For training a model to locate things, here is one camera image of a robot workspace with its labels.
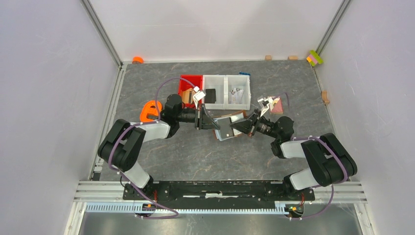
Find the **dark grey credit card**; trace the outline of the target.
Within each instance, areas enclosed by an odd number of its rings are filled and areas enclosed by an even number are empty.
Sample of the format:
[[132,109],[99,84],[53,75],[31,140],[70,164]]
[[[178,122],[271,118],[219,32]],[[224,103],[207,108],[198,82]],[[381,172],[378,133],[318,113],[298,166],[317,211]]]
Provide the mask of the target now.
[[234,131],[230,127],[230,124],[232,123],[230,117],[218,119],[217,123],[220,126],[220,130],[218,130],[218,133],[221,140],[234,137]]

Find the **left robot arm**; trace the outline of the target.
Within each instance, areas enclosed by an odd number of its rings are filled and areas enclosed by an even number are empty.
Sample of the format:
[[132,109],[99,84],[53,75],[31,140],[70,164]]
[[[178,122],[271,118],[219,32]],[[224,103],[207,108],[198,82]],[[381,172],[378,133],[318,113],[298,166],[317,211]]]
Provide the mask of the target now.
[[147,123],[118,119],[97,151],[111,169],[118,170],[136,186],[136,195],[144,200],[153,195],[154,187],[149,183],[152,177],[138,163],[143,143],[174,136],[181,122],[193,123],[197,130],[220,129],[220,125],[206,112],[204,104],[187,108],[178,94],[167,98],[160,118]]

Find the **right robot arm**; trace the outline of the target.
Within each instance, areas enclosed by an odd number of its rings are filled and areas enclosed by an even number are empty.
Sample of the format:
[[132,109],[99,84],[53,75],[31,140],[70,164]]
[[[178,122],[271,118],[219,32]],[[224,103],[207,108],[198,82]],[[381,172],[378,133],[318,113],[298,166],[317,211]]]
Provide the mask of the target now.
[[272,122],[262,117],[259,110],[231,123],[230,127],[248,136],[261,133],[274,138],[271,150],[280,159],[302,158],[307,161],[306,169],[283,179],[282,192],[289,200],[297,199],[303,189],[340,184],[357,174],[356,162],[333,133],[296,138],[291,118],[282,116]]

